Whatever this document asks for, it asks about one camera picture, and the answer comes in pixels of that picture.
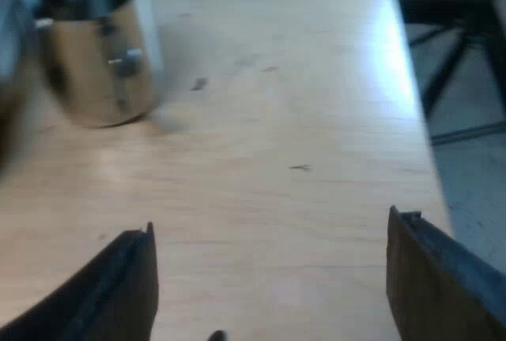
shiny metal canister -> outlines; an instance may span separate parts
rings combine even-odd
[[[48,0],[52,22],[41,32],[46,69],[77,122],[129,122],[158,101],[163,63],[148,1]]]

gray floor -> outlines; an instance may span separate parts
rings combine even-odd
[[[506,24],[506,0],[497,0]],[[410,26],[408,36],[423,28]],[[420,87],[444,57],[455,34],[413,50]],[[474,71],[486,70],[485,76]],[[431,135],[502,120],[502,109],[489,66],[471,49],[429,121]],[[436,164],[458,241],[506,272],[506,134],[438,146]]]

wooden table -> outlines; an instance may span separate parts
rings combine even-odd
[[[28,106],[0,185],[0,323],[153,221],[154,341],[398,339],[388,208],[449,228],[395,0],[154,5],[169,92],[147,120]]]

light wood surface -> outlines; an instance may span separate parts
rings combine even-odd
[[[168,95],[148,119],[85,129],[42,90],[27,108],[0,181],[0,323],[150,220],[153,341],[398,339],[388,208],[449,226],[395,0],[154,8]]]

metal pot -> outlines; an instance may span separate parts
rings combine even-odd
[[[139,0],[44,1],[53,20],[42,31],[46,69],[71,116],[102,127],[150,110],[163,74],[150,10],[141,17]]]

